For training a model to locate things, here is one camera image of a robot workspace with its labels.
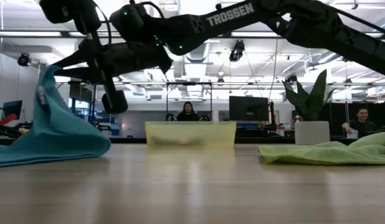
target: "green leaf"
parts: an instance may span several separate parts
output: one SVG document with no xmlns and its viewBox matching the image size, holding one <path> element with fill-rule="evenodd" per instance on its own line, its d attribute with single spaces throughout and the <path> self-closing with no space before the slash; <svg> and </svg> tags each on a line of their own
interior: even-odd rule
<svg viewBox="0 0 385 224">
<path fill-rule="evenodd" d="M 308 113 L 304 118 L 305 121 L 316 121 L 318 113 L 321 111 L 321 108 L 324 106 L 324 95 L 326 88 L 326 79 L 327 79 L 327 70 L 321 72 L 313 89 L 311 90 L 305 104 L 308 107 Z"/>
<path fill-rule="evenodd" d="M 309 93 L 307 93 L 305 91 L 305 89 L 303 88 L 302 84 L 300 84 L 300 82 L 297 82 L 297 86 L 298 86 L 298 95 L 299 95 L 299 97 L 303 101 L 306 101 L 307 97 L 309 96 Z"/>
<path fill-rule="evenodd" d="M 321 102 L 321 104 L 323 103 L 325 87 L 326 87 L 326 79 L 327 79 L 327 70 L 324 70 L 318 75 L 316 82 L 313 88 L 311 89 L 309 96 L 307 97 L 305 104 L 308 108 L 311 108 L 311 105 L 313 103 L 317 103 L 317 104 L 318 102 Z"/>
<path fill-rule="evenodd" d="M 295 107 L 299 115 L 304 118 L 308 112 L 308 108 L 305 106 L 305 102 L 299 97 L 297 93 L 293 91 L 291 84 L 282 82 L 285 87 L 285 94 L 288 101 Z"/>
<path fill-rule="evenodd" d="M 333 89 L 333 90 L 331 90 L 328 94 L 327 94 L 327 97 L 325 98 L 325 100 L 324 100 L 324 102 L 323 102 L 323 106 L 327 103 L 327 101 L 331 98 L 331 96 L 332 96 L 332 94 L 334 93 L 334 91 L 336 90 L 336 88 L 335 89 Z"/>
</svg>

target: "teal cloth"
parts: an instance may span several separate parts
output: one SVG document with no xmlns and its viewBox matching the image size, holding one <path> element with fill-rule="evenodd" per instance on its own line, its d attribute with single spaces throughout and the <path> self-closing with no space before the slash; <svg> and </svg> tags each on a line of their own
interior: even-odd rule
<svg viewBox="0 0 385 224">
<path fill-rule="evenodd" d="M 55 87 L 58 69 L 50 66 L 40 73 L 33 128 L 12 145 L 0 146 L 0 167 L 99 157 L 109 150 L 110 141 L 98 129 L 70 112 Z M 46 105 L 40 103 L 40 86 Z"/>
<path fill-rule="evenodd" d="M 349 146 L 326 142 L 314 146 L 259 146 L 266 163 L 287 162 L 310 165 L 385 164 L 385 133 L 372 134 Z"/>
</svg>

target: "ceiling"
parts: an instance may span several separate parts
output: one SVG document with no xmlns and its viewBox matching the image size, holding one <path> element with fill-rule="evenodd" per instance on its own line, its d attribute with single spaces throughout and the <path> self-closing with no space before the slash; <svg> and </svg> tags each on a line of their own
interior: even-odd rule
<svg viewBox="0 0 385 224">
<path fill-rule="evenodd" d="M 95 0 L 102 11 L 109 16 L 111 12 L 127 4 L 125 0 Z M 238 0 L 153 0 L 162 11 L 165 17 L 176 16 L 178 14 L 205 14 L 215 11 L 215 5 L 221 3 L 229 6 Z M 351 9 L 354 6 L 354 0 L 323 0 L 324 3 L 331 4 L 334 7 L 342 9 L 356 17 L 362 18 L 378 26 L 385 28 L 385 0 L 365 0 L 358 2 L 358 8 Z M 149 10 L 152 16 L 157 14 Z M 341 16 L 343 22 L 362 32 L 374 32 L 371 28 L 359 24 L 344 16 Z M 51 24 L 44 16 L 39 5 L 34 0 L 0 0 L 0 30 L 67 30 L 75 31 L 73 22 L 65 24 Z M 194 51 L 194 55 L 200 54 L 203 57 L 207 53 L 204 64 L 191 64 L 186 57 L 178 57 L 171 53 L 169 56 L 174 60 L 173 69 L 166 74 L 166 78 L 159 70 L 140 71 L 131 74 L 122 75 L 126 81 L 136 82 L 163 82 L 175 80 L 194 80 L 194 81 L 212 81 L 216 82 L 220 77 L 219 72 L 223 74 L 225 82 L 254 82 L 255 79 L 260 82 L 272 82 L 273 78 L 284 80 L 286 76 L 296 74 L 301 82 L 314 82 L 321 69 L 329 68 L 332 77 L 331 82 L 343 82 L 346 77 L 353 78 L 353 82 L 376 82 L 384 77 L 368 68 L 357 63 L 345 63 L 334 60 L 325 63 L 311 71 L 307 67 L 307 62 L 317 62 L 331 54 L 325 49 L 306 49 L 288 43 L 285 39 L 276 39 L 271 30 L 261 23 L 252 24 L 235 30 L 232 38 L 211 39 L 206 47 Z M 266 37 L 254 38 L 249 35 L 266 35 Z M 229 54 L 236 40 L 243 40 L 245 44 L 245 54 L 237 63 L 230 63 Z M 26 49 L 31 53 L 31 57 L 44 63 L 54 63 L 55 61 L 70 55 L 77 48 L 81 38 L 0 38 L 2 49 L 8 54 L 18 55 Z M 122 42 L 121 39 L 115 39 L 114 42 Z M 139 88 L 149 90 L 148 86 L 135 85 L 134 91 Z M 252 91 L 251 95 L 258 95 L 255 87 L 233 86 L 234 89 L 247 89 Z M 275 94 L 281 94 L 282 88 Z"/>
</svg>

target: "yellow plastic bin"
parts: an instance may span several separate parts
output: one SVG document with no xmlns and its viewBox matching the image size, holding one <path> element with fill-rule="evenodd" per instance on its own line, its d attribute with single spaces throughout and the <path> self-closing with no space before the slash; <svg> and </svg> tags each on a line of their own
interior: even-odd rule
<svg viewBox="0 0 385 224">
<path fill-rule="evenodd" d="M 153 147 L 233 148 L 237 123 L 147 121 L 147 145 Z"/>
</svg>

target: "dark hair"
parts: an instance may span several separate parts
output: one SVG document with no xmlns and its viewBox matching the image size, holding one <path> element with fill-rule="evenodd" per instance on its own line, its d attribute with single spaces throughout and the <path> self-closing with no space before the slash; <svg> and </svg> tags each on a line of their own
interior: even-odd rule
<svg viewBox="0 0 385 224">
<path fill-rule="evenodd" d="M 367 108 L 365 108 L 365 107 L 360 107 L 360 108 L 357 110 L 356 114 L 358 114 L 361 110 L 366 110 L 366 111 L 368 112 L 368 109 L 367 109 Z"/>
<path fill-rule="evenodd" d="M 186 113 L 186 110 L 184 109 L 186 107 L 186 105 L 190 105 L 191 106 L 191 113 L 195 113 L 194 112 L 193 104 L 190 101 L 187 101 L 187 102 L 184 103 L 184 105 L 183 105 L 183 113 Z"/>
</svg>

